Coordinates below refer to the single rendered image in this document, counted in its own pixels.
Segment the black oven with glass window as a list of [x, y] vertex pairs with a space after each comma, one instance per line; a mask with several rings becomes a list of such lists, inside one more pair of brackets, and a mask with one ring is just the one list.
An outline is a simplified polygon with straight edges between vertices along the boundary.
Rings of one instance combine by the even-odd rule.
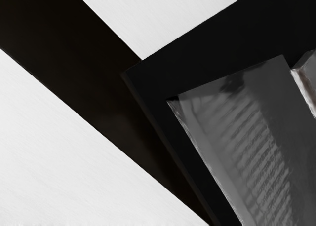
[[238, 0], [123, 73], [214, 226], [241, 226], [166, 100], [279, 57], [316, 48], [316, 0]]

